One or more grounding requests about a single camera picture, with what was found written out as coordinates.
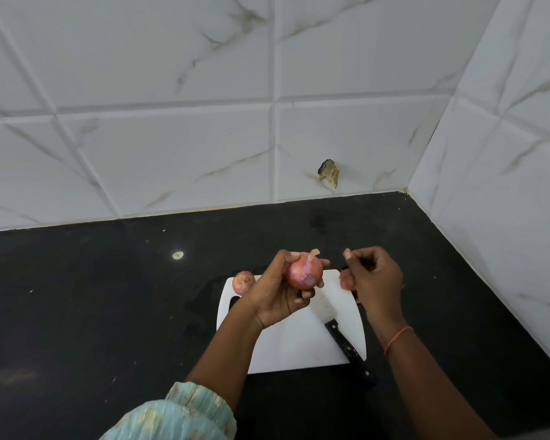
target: light blue sleeve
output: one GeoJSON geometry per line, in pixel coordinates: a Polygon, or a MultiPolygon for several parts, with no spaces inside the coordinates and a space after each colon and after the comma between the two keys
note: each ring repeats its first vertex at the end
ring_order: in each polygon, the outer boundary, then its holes
{"type": "Polygon", "coordinates": [[[125,414],[100,440],[233,440],[235,434],[223,398],[195,383],[175,383],[164,400],[125,414]]]}

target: knife handle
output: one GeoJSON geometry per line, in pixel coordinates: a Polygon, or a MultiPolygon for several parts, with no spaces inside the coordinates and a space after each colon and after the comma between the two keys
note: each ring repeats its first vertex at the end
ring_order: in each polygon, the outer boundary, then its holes
{"type": "Polygon", "coordinates": [[[358,354],[357,350],[350,344],[342,332],[338,330],[338,323],[336,320],[330,320],[328,323],[324,324],[326,329],[332,335],[334,341],[338,347],[343,351],[344,355],[350,361],[350,363],[357,369],[359,375],[370,385],[374,386],[377,384],[377,377],[373,371],[367,366],[367,364],[362,360],[361,356],[358,354]]]}

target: backsplash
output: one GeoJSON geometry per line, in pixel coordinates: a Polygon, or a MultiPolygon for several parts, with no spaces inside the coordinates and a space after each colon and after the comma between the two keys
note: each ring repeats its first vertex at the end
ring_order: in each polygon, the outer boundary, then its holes
{"type": "Polygon", "coordinates": [[[550,356],[550,0],[501,0],[409,190],[550,356]]]}
{"type": "Polygon", "coordinates": [[[404,188],[498,1],[0,0],[0,229],[404,188]]]}

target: person's left hand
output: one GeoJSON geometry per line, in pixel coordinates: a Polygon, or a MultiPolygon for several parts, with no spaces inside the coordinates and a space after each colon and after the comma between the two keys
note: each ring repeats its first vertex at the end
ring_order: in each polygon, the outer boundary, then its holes
{"type": "MultiPolygon", "coordinates": [[[[310,303],[310,298],[314,296],[313,288],[300,292],[283,279],[283,272],[289,263],[298,260],[299,257],[300,254],[296,251],[279,250],[265,273],[244,296],[244,299],[250,302],[255,309],[256,316],[263,328],[274,325],[295,311],[303,309],[310,303]]],[[[330,267],[329,260],[319,259],[324,269],[330,267]]],[[[318,287],[323,287],[323,285],[324,282],[321,281],[318,287]]]]}

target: person's right arm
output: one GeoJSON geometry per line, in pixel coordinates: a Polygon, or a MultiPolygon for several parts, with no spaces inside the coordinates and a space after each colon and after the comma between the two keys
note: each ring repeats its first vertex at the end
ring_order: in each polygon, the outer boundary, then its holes
{"type": "MultiPolygon", "coordinates": [[[[380,247],[344,251],[344,258],[367,318],[383,348],[407,323],[401,311],[403,274],[380,247]]],[[[402,332],[391,343],[387,358],[412,422],[424,439],[492,439],[493,432],[477,415],[415,332],[402,332]]]]}

